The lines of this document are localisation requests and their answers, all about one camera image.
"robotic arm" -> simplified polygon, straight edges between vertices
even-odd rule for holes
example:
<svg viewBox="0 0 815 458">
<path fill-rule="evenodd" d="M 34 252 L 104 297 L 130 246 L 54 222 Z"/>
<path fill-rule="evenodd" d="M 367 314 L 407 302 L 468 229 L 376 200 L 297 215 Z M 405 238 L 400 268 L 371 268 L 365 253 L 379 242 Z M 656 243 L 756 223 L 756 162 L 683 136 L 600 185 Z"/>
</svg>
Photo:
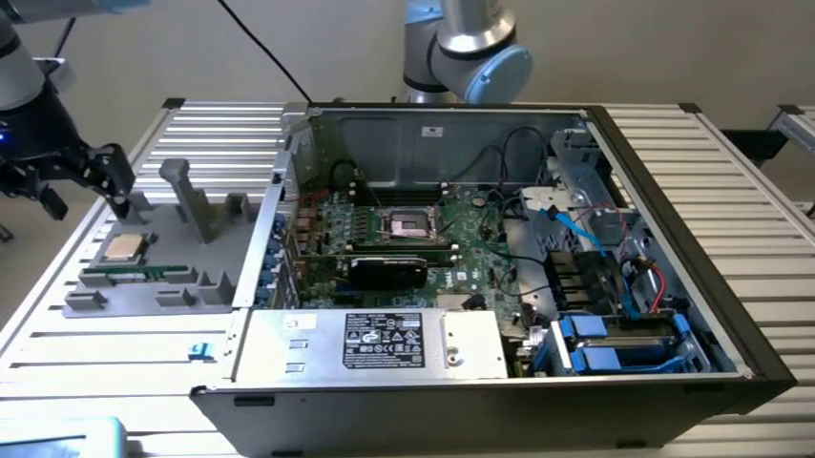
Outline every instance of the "robotic arm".
<svg viewBox="0 0 815 458">
<path fill-rule="evenodd" d="M 69 179 L 100 194 L 126 218 L 134 176 L 122 148 L 90 147 L 13 24 L 120 13 L 150 0 L 0 0 L 0 192 L 36 200 L 62 219 L 68 206 L 48 186 Z M 497 0 L 407 0 L 407 101 L 507 103 L 532 70 L 516 44 L 515 15 Z"/>
</svg>

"power supply label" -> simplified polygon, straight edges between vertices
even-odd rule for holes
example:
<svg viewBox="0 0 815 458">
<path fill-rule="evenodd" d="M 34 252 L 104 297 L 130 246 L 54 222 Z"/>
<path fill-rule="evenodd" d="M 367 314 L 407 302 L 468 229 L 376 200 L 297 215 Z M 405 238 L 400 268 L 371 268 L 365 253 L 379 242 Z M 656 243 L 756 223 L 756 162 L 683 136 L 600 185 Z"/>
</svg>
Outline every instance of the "power supply label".
<svg viewBox="0 0 815 458">
<path fill-rule="evenodd" d="M 343 365 L 348 369 L 424 367 L 421 314 L 345 315 Z"/>
</svg>

